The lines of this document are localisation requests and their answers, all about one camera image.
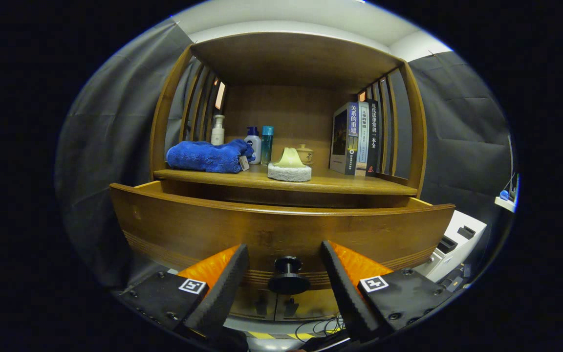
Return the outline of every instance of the screw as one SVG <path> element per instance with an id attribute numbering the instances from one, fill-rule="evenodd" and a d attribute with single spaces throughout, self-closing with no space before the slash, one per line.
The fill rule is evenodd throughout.
<path id="1" fill-rule="evenodd" d="M 175 315 L 174 312 L 166 312 L 166 316 L 168 316 L 168 318 L 172 320 L 179 320 L 179 318 L 177 318 L 177 315 Z"/>

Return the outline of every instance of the yellow black tape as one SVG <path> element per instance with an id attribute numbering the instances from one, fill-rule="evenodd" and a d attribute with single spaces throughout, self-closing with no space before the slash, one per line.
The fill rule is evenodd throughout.
<path id="1" fill-rule="evenodd" d="M 336 330 L 328 330 L 328 334 L 333 334 L 335 332 L 340 331 L 340 329 Z M 264 332 L 255 332 L 255 331 L 245 331 L 246 337 L 248 338 L 256 338 L 256 339 L 301 339 L 303 341 L 308 341 L 311 338 L 321 338 L 325 336 L 323 331 L 314 334 L 312 332 L 302 332 L 297 334 L 266 334 Z"/>

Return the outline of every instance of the teal bottle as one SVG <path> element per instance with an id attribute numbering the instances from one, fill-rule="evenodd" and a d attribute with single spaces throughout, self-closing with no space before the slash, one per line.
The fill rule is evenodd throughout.
<path id="1" fill-rule="evenodd" d="M 260 152 L 260 163 L 268 165 L 271 162 L 271 151 L 273 150 L 273 126 L 262 127 L 262 151 Z"/>

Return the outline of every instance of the folded towel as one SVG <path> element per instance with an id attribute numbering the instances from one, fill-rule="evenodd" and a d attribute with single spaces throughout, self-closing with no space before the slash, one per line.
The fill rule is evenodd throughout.
<path id="1" fill-rule="evenodd" d="M 221 145 L 184 141 L 168 150 L 166 162 L 173 169 L 237 174 L 242 170 L 238 162 L 242 155 L 247 161 L 255 160 L 253 148 L 242 139 Z"/>

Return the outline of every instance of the small ceramic jar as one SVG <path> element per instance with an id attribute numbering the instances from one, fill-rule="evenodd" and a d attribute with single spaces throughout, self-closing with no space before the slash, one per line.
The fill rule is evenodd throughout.
<path id="1" fill-rule="evenodd" d="M 299 153 L 299 158 L 301 163 L 304 165 L 312 165 L 314 163 L 314 151 L 312 149 L 306 148 L 305 143 L 300 143 L 299 148 L 297 148 L 297 153 Z"/>

